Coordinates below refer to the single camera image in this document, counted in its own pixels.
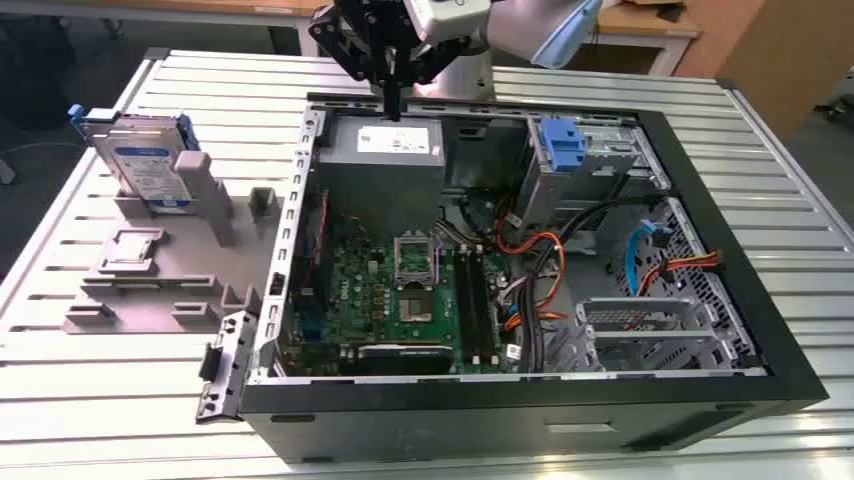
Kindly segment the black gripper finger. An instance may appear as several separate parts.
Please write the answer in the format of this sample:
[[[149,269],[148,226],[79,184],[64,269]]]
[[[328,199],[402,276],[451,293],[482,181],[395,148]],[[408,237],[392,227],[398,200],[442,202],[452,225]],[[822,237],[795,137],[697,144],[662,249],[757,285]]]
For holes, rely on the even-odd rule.
[[[439,42],[412,57],[415,45],[395,48],[392,71],[392,120],[399,121],[404,107],[403,90],[415,84],[428,84],[467,48],[467,39]]]
[[[312,18],[308,34],[339,66],[356,81],[366,81],[383,98],[383,114],[392,120],[392,72],[388,47],[371,47],[344,20],[334,4],[323,7]]]

